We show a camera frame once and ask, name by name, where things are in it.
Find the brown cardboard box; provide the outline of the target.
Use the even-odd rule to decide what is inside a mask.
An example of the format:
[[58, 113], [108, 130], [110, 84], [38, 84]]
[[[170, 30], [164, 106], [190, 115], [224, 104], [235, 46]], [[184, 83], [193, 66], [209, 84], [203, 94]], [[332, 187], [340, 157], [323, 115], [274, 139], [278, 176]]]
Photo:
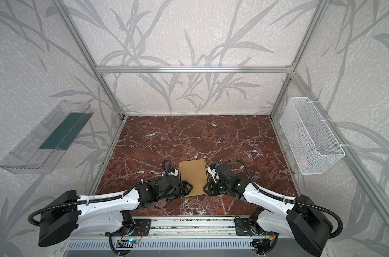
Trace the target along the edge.
[[206, 194], [203, 191], [204, 186], [208, 183], [208, 172], [206, 170], [205, 159], [180, 162], [179, 171], [181, 180], [187, 181], [193, 187], [186, 198]]

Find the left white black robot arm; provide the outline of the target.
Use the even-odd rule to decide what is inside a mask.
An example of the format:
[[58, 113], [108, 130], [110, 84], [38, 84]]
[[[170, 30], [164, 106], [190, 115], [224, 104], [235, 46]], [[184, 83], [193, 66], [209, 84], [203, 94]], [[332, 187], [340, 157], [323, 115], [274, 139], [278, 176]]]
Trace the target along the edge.
[[46, 207], [29, 215], [39, 227], [40, 247], [66, 240], [71, 235], [89, 232], [114, 233], [132, 226], [130, 212], [188, 196], [193, 186], [174, 175], [142, 181], [128, 190], [98, 196], [79, 196], [70, 190]]

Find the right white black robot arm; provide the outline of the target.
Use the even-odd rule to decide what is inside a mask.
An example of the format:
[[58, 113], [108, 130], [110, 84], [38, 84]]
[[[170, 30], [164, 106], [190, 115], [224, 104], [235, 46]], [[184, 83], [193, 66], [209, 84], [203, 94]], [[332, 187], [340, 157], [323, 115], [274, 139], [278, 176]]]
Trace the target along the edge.
[[273, 232], [295, 239], [309, 254], [319, 257], [330, 238], [333, 225], [319, 206], [307, 196], [287, 197], [256, 185], [248, 178], [238, 178], [225, 163], [207, 168], [212, 182], [204, 186], [209, 196], [228, 195], [257, 205], [250, 216], [255, 234]]

